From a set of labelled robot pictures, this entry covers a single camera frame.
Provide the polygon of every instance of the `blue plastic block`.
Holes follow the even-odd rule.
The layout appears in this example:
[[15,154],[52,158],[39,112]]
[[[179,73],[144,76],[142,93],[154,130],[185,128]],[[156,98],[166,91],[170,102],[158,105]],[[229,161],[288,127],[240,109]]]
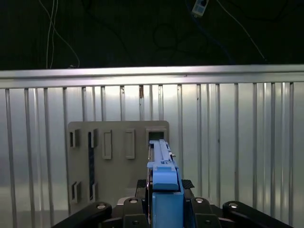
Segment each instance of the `blue plastic block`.
[[183,228],[184,190],[179,169],[171,158],[171,150],[164,140],[150,141],[154,148],[152,169],[152,227]]
[[183,187],[175,192],[154,192],[152,205],[153,228],[183,228]]

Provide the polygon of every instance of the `metal screw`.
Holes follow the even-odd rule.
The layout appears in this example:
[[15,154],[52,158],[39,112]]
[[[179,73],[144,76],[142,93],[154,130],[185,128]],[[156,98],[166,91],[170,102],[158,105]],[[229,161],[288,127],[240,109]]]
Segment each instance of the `metal screw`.
[[196,198],[195,201],[197,201],[198,203],[202,203],[204,200],[202,198]]
[[230,203],[229,206],[234,209],[238,207],[238,205],[236,203]]
[[137,199],[131,199],[130,203],[137,203]]
[[98,206],[97,206],[97,209],[104,209],[105,208],[105,204],[99,204]]

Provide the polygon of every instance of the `white cable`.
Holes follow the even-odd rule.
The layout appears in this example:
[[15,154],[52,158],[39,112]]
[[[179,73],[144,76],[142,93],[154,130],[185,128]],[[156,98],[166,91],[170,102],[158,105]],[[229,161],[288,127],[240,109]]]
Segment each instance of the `white cable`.
[[54,31],[55,31],[55,33],[56,33],[56,35],[71,49],[71,51],[73,52],[73,54],[75,55],[75,57],[77,58],[77,61],[78,61],[78,66],[77,66],[77,68],[79,68],[79,66],[80,66],[80,60],[79,60],[79,58],[78,58],[78,55],[76,54],[76,52],[73,50],[73,48],[69,45],[69,43],[68,42],[66,42],[66,40],[65,39],[63,39],[62,38],[62,36],[57,32],[57,30],[56,30],[56,28],[55,28],[55,26],[54,26],[54,23],[53,23],[53,21],[52,21],[52,18],[51,18],[51,16],[49,15],[49,13],[48,13],[48,10],[47,10],[47,8],[43,5],[43,3],[41,2],[41,0],[38,0],[39,1],[39,3],[40,3],[40,5],[43,7],[43,9],[45,10],[45,12],[47,13],[47,16],[48,16],[48,18],[50,19],[50,21],[51,21],[51,24],[52,24],[52,26],[53,26],[53,28],[54,28]]
[[[57,0],[57,3],[56,3],[56,10],[55,10],[55,15],[54,15],[54,27],[55,27],[55,24],[56,24],[56,16],[57,16],[57,11],[58,11],[58,0]],[[53,45],[53,50],[52,50],[52,60],[51,60],[51,65],[50,65],[50,69],[52,69],[52,66],[53,66],[53,60],[54,60],[54,49],[55,49],[55,46],[54,46],[54,33],[55,33],[55,30],[53,29],[53,35],[52,35],[52,45]]]
[[244,26],[235,18],[233,17],[226,9],[225,7],[219,2],[219,0],[217,0],[218,4],[220,5],[220,7],[230,16],[232,17],[236,22],[237,24],[240,25],[240,27],[242,27],[242,29],[245,31],[245,33],[247,34],[247,36],[250,38],[251,42],[253,43],[253,45],[257,48],[258,52],[260,53],[261,57],[265,60],[266,58],[264,57],[264,55],[262,54],[261,50],[258,48],[258,46],[256,45],[256,43],[253,41],[253,39],[251,38],[251,36],[249,35],[249,33],[247,32],[247,30],[244,28]]
[[[53,7],[52,7],[52,16],[51,16],[51,21],[53,20],[53,13],[54,13],[54,5],[55,5],[55,0],[53,0]],[[48,33],[47,33],[47,69],[48,69],[48,45],[49,45],[49,33],[51,31],[51,26],[52,23],[49,23],[49,27],[48,27]]]

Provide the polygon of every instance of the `black cable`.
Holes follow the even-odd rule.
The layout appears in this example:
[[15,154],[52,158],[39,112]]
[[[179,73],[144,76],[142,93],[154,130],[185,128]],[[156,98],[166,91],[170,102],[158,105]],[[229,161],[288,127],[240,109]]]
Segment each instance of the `black cable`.
[[272,23],[278,23],[281,20],[283,20],[286,16],[288,16],[290,13],[292,13],[293,11],[295,11],[296,9],[298,9],[301,6],[304,6],[303,4],[299,3],[297,4],[292,10],[290,10],[289,12],[287,12],[286,14],[283,15],[283,12],[285,11],[285,9],[288,6],[288,0],[285,1],[284,5],[281,7],[280,11],[278,12],[277,16],[275,16],[273,19],[269,19],[269,18],[261,18],[261,17],[251,17],[248,16],[245,11],[236,3],[234,3],[231,0],[226,0],[226,2],[229,2],[231,5],[233,5],[234,7],[238,8],[244,15],[245,18],[249,19],[249,20],[256,20],[256,21],[263,21],[263,22],[272,22]]
[[[172,32],[172,36],[173,36],[173,42],[172,42],[172,45],[162,45],[158,42],[157,40],[157,37],[156,37],[156,34],[157,32],[161,29],[165,27],[166,28],[166,31],[171,31]],[[205,59],[204,57],[202,57],[202,52],[201,51],[198,51],[198,52],[191,52],[191,51],[185,51],[185,50],[181,50],[179,49],[179,45],[186,41],[187,39],[189,39],[191,36],[193,35],[196,35],[196,34],[199,34],[200,36],[202,36],[201,33],[199,32],[190,32],[190,33],[186,33],[184,34],[180,39],[178,38],[178,34],[177,34],[177,31],[175,30],[175,28],[170,25],[170,24],[166,24],[166,23],[162,23],[162,24],[159,24],[155,27],[155,29],[153,30],[153,34],[152,34],[152,39],[153,39],[153,43],[154,45],[157,47],[157,49],[155,50],[153,56],[152,56],[152,60],[154,60],[154,57],[155,57],[155,54],[158,52],[158,51],[161,51],[161,50],[171,50],[172,53],[169,57],[169,60],[172,60],[172,58],[175,56],[175,54],[177,52],[179,53],[183,53],[187,56],[192,56],[192,57],[195,57],[197,59]],[[204,36],[205,40],[206,40],[206,43],[204,43],[203,45],[201,45],[201,47],[199,48],[199,50],[201,50],[201,48],[203,46],[205,46],[205,51],[207,50],[207,47],[208,47],[208,40],[207,38]]]
[[92,6],[92,0],[89,0],[87,4],[85,4],[84,0],[81,0],[81,3],[82,3],[82,6],[85,10],[85,12],[87,13],[87,15],[89,15],[91,17],[91,19],[93,21],[95,21],[95,23],[97,23],[98,25],[102,26],[102,27],[105,27],[107,28],[110,32],[112,32],[117,38],[118,40],[120,41],[120,43],[122,44],[123,46],[123,49],[125,50],[130,62],[132,64],[135,63],[134,59],[132,58],[130,52],[128,51],[126,45],[124,44],[124,41],[123,39],[120,37],[120,35],[111,27],[111,25],[107,24],[106,22],[100,20],[99,18],[97,18],[95,15],[93,15],[89,10]]

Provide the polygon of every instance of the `dark background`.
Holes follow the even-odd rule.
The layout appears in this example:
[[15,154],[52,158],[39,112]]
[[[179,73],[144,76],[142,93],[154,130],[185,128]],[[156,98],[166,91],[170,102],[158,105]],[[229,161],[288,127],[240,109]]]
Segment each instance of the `dark background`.
[[[49,13],[52,0],[41,0]],[[210,0],[198,23],[236,64],[304,62],[303,0],[220,0],[243,29]],[[192,9],[194,0],[188,4]],[[0,1],[0,70],[46,68],[49,18],[38,0]],[[59,0],[59,34],[73,47],[80,67],[227,65],[223,50],[202,34],[185,0]],[[54,35],[53,68],[77,66]],[[52,53],[50,33],[49,63]]]

